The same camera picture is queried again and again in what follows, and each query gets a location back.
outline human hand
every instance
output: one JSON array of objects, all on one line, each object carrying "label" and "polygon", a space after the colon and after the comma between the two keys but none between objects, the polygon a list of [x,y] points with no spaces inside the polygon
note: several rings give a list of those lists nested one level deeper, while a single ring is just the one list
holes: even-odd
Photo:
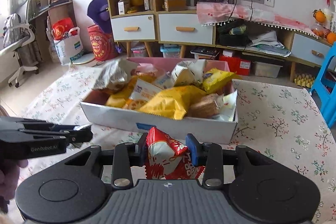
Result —
[{"label": "human hand", "polygon": [[0,196],[4,200],[11,200],[20,175],[20,168],[27,167],[28,160],[4,160],[0,162]]}]

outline red box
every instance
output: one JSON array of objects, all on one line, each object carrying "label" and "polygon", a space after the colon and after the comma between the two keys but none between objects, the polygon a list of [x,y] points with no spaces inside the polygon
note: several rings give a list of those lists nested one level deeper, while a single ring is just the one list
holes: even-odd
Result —
[{"label": "red box", "polygon": [[241,59],[239,57],[228,57],[220,54],[220,61],[226,61],[229,65],[229,69],[238,75],[249,76],[251,69],[251,61]]}]

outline snack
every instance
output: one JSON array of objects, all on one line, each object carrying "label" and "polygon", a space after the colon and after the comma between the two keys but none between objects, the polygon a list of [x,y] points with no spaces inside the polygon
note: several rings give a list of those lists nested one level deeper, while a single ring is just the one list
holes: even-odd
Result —
[{"label": "snack", "polygon": [[140,63],[139,66],[132,71],[132,75],[149,75],[158,78],[164,75],[166,71],[161,68],[155,67],[150,63]]},{"label": "snack", "polygon": [[141,79],[138,79],[132,94],[130,95],[123,108],[137,110],[140,107],[144,106],[160,91],[160,88]]},{"label": "snack", "polygon": [[201,88],[205,90],[207,94],[214,93],[223,88],[234,76],[234,72],[213,68],[204,74]]},{"label": "snack", "polygon": [[171,72],[174,86],[202,84],[205,65],[206,60],[179,62]]},{"label": "snack", "polygon": [[147,147],[147,179],[197,179],[204,170],[192,165],[187,146],[155,127],[149,130]]},{"label": "snack", "polygon": [[205,96],[203,90],[193,86],[178,86],[160,91],[140,112],[182,120],[191,104],[199,102]]},{"label": "snack", "polygon": [[187,116],[194,118],[208,118],[219,114],[219,107],[216,103],[218,94],[213,93],[204,96],[198,103],[189,107]]},{"label": "snack", "polygon": [[171,79],[170,72],[166,72],[163,76],[157,78],[153,85],[159,87],[162,90],[170,89],[174,86],[173,80]]},{"label": "snack", "polygon": [[134,86],[137,83],[138,79],[141,79],[141,80],[149,82],[149,83],[153,82],[153,80],[154,80],[153,77],[148,76],[148,75],[132,76],[132,78],[131,78],[130,82],[127,84],[127,86],[124,87],[122,89],[122,91],[117,92],[115,94],[111,94],[110,97],[108,98],[107,102],[105,103],[105,105],[110,106],[110,107],[122,108],[126,104],[130,95],[132,94],[132,92],[134,90]]},{"label": "snack", "polygon": [[237,90],[228,95],[221,95],[216,99],[216,104],[219,107],[219,114],[212,116],[214,120],[224,122],[233,122],[236,113]]},{"label": "snack", "polygon": [[107,63],[93,86],[94,90],[109,89],[111,93],[117,93],[131,79],[131,71],[136,69],[137,63],[126,59],[113,60]]}]

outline red snack packet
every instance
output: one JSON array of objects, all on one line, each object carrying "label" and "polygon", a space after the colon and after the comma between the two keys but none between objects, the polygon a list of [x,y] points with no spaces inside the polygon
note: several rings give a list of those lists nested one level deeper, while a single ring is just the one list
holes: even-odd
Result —
[{"label": "red snack packet", "polygon": [[197,179],[204,167],[194,167],[183,143],[153,127],[147,135],[147,179]]}]

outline glass jar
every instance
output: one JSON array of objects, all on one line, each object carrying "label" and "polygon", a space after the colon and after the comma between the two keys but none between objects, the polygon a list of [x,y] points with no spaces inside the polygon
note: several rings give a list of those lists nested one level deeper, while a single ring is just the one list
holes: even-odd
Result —
[{"label": "glass jar", "polygon": [[311,27],[311,30],[313,31],[314,34],[316,34],[318,37],[324,37],[324,27],[323,24],[315,21],[313,26]]}]

